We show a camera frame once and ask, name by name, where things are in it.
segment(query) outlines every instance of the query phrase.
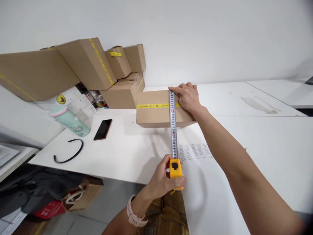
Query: watch strap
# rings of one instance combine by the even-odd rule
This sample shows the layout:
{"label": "watch strap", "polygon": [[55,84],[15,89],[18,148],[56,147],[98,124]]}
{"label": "watch strap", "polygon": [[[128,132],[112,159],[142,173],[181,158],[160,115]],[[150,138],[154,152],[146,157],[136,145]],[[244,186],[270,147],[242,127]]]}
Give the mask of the watch strap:
{"label": "watch strap", "polygon": [[144,217],[139,218],[133,213],[133,210],[131,209],[131,201],[135,196],[136,195],[131,196],[127,203],[126,211],[128,215],[128,222],[134,225],[135,227],[143,227],[148,223],[148,220],[143,221]]}

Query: water bottle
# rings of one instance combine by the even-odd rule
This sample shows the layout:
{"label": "water bottle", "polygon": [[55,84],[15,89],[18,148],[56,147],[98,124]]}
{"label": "water bottle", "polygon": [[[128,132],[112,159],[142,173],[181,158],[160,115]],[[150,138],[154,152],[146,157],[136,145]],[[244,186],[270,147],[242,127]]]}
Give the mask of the water bottle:
{"label": "water bottle", "polygon": [[51,110],[48,115],[80,137],[88,135],[90,132],[90,128],[76,117],[66,105]]}

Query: black phone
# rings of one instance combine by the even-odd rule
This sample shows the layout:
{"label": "black phone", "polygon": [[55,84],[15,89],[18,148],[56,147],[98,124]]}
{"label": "black phone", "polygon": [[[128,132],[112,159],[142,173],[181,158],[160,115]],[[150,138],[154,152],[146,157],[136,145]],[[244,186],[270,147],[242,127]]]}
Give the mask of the black phone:
{"label": "black phone", "polygon": [[108,131],[110,129],[111,123],[112,123],[112,119],[103,120],[100,124],[97,134],[94,137],[94,140],[105,139],[108,135]]}

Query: forearm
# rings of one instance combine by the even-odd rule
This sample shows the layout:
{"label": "forearm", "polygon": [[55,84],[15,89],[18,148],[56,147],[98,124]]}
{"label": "forearm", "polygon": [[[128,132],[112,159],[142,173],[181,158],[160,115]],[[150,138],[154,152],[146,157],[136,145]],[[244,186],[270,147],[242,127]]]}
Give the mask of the forearm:
{"label": "forearm", "polygon": [[227,177],[258,177],[262,175],[245,149],[208,112],[201,107],[193,113],[208,147]]}
{"label": "forearm", "polygon": [[251,234],[301,234],[304,223],[266,180],[236,139],[207,111],[193,113],[229,181]]}
{"label": "forearm", "polygon": [[[143,188],[138,195],[131,202],[133,213],[139,218],[144,217],[148,210],[152,199],[148,197],[146,187]],[[132,235],[136,232],[137,228],[128,222],[128,215],[126,207],[122,209],[108,224],[102,235]]]}

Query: floor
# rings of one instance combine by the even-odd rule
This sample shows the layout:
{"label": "floor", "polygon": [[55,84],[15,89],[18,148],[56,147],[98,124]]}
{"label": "floor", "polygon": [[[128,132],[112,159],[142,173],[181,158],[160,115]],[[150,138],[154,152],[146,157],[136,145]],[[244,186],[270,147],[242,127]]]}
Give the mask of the floor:
{"label": "floor", "polygon": [[133,194],[144,185],[104,179],[104,187],[88,209],[51,219],[43,235],[100,235]]}

